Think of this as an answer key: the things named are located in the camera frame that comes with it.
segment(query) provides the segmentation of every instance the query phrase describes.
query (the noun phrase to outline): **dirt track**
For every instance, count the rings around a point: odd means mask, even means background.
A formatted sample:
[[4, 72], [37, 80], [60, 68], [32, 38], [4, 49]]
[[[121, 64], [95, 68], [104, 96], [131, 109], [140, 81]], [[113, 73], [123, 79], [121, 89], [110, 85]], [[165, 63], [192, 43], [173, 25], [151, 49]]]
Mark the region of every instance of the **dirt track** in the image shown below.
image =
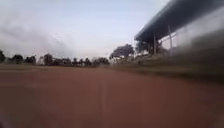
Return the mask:
[[224, 86], [106, 69], [0, 71], [5, 128], [223, 128]]

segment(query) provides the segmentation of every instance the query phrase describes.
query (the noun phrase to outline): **overhanging roof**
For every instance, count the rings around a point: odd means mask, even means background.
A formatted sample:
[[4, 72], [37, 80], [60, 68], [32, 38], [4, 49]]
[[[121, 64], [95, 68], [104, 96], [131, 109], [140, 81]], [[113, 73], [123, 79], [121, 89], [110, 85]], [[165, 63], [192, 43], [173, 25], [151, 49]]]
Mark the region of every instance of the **overhanging roof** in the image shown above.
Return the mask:
[[135, 37], [135, 40], [153, 42], [154, 34], [161, 39], [192, 21], [202, 12], [215, 8], [214, 3], [224, 0], [171, 0]]

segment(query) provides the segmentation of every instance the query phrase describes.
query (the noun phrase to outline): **sky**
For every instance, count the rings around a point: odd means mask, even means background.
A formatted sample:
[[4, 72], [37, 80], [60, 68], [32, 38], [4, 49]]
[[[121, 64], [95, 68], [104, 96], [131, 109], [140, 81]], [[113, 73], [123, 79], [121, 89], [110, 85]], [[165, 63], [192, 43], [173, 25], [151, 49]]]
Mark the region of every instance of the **sky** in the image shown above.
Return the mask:
[[7, 56], [108, 57], [169, 0], [0, 0], [0, 49]]

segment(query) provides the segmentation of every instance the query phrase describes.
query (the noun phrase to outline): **cloud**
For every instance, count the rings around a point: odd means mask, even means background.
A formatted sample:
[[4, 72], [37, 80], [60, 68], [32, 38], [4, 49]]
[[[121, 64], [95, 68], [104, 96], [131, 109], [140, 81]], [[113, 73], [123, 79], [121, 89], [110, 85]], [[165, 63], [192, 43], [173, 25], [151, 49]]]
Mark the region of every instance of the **cloud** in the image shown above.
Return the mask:
[[0, 49], [7, 56], [40, 56], [46, 53], [57, 57], [73, 56], [72, 50], [64, 41], [38, 29], [38, 25], [34, 27], [27, 18], [6, 10], [0, 10], [0, 14], [4, 14], [0, 19]]

